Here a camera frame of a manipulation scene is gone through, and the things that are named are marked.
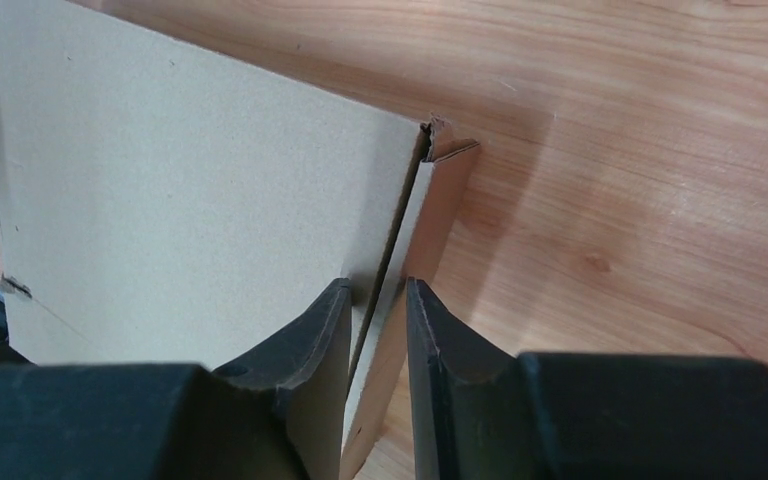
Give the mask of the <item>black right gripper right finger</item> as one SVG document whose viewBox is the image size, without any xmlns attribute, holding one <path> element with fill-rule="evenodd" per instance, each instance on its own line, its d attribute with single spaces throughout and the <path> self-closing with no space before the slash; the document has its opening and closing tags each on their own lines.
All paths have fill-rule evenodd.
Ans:
<svg viewBox="0 0 768 480">
<path fill-rule="evenodd" d="M 768 365 L 501 350 L 406 284 L 420 479 L 768 479 Z"/>
</svg>

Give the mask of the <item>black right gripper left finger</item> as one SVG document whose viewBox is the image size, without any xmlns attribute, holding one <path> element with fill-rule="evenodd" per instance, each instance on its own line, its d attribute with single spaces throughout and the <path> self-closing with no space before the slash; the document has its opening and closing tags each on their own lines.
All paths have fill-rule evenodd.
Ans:
<svg viewBox="0 0 768 480">
<path fill-rule="evenodd" d="M 224 365 L 0 363 L 0 479 L 336 479 L 351 288 Z"/>
</svg>

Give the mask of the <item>large cardboard sheet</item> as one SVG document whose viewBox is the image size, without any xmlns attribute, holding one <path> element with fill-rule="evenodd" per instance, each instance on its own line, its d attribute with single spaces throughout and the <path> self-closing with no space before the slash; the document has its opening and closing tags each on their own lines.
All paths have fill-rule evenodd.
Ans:
<svg viewBox="0 0 768 480">
<path fill-rule="evenodd" d="M 69 1 L 0 1 L 11 345 L 217 367 L 351 283 L 333 479 L 361 468 L 479 144 Z"/>
</svg>

